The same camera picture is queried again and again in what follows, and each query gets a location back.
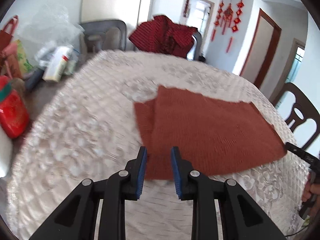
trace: red tassel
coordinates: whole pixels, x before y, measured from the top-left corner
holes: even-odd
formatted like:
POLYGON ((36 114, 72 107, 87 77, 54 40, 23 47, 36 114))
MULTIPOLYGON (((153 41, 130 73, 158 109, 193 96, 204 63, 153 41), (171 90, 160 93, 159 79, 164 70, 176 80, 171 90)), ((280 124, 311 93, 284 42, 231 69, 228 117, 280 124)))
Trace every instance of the red tassel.
POLYGON ((212 32, 211 41, 214 40, 215 35, 216 35, 216 28, 214 28, 214 30, 212 32))
POLYGON ((224 35, 225 31, 226 31, 226 26, 227 26, 227 22, 225 22, 224 27, 223 27, 223 31, 222 31, 222 35, 224 35))
POLYGON ((227 53, 228 53, 229 50, 230 50, 232 40, 233 40, 233 37, 230 38, 229 45, 228 45, 228 47, 227 47, 227 53))
POLYGON ((232 18, 233 18, 233 15, 231 15, 231 18, 230 18, 229 28, 231 27, 232 18))

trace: red striped cloth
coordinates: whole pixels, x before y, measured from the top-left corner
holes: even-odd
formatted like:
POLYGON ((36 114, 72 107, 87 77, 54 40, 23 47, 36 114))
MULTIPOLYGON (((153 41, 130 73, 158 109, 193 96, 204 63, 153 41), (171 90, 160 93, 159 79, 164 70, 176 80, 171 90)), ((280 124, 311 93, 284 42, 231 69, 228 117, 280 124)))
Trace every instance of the red striped cloth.
POLYGON ((141 23, 129 40, 142 51, 170 54, 186 58, 194 40, 195 27, 173 23, 167 16, 154 16, 154 20, 141 23))

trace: plastic bag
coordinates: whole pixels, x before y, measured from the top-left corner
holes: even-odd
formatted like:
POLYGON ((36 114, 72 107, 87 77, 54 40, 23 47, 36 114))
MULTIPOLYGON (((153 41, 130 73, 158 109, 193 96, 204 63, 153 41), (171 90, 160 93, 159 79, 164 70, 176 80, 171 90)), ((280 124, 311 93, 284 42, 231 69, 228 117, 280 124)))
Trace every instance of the plastic bag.
POLYGON ((80 25, 70 23, 66 7, 54 2, 41 6, 31 22, 20 26, 17 36, 31 65, 38 65, 34 56, 49 41, 54 41, 57 46, 71 44, 79 47, 79 35, 84 31, 80 25))
POLYGON ((13 43, 17 44, 17 59, 19 62, 19 68, 22 76, 25 77, 27 73, 30 73, 32 71, 33 66, 29 63, 27 59, 27 55, 21 44, 21 41, 16 40, 13 43))

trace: brown cloth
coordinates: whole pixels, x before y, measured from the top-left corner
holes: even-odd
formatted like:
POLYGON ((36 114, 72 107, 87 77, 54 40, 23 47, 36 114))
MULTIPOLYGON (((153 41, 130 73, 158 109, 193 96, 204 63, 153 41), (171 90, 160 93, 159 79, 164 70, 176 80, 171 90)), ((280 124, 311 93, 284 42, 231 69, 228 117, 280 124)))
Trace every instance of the brown cloth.
POLYGON ((148 150, 146 179, 173 178, 173 146, 208 176, 244 171, 286 154, 284 143, 253 103, 159 86, 155 99, 134 103, 134 109, 148 150))

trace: doorway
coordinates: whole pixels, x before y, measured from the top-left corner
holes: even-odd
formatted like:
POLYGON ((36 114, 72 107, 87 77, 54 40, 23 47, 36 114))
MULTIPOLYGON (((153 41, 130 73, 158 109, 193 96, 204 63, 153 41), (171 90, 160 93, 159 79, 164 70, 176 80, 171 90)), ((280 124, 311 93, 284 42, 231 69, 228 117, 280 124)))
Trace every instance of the doorway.
MULTIPOLYGON (((202 41, 205 41, 209 29, 209 24, 212 16, 214 3, 208 0, 187 0, 185 15, 183 15, 182 24, 187 26, 196 27, 201 33, 202 41)), ((193 60, 196 48, 196 41, 192 49, 187 55, 187 59, 193 60)))
POLYGON ((240 76, 260 88, 269 68, 281 35, 281 28, 260 9, 256 30, 240 76))

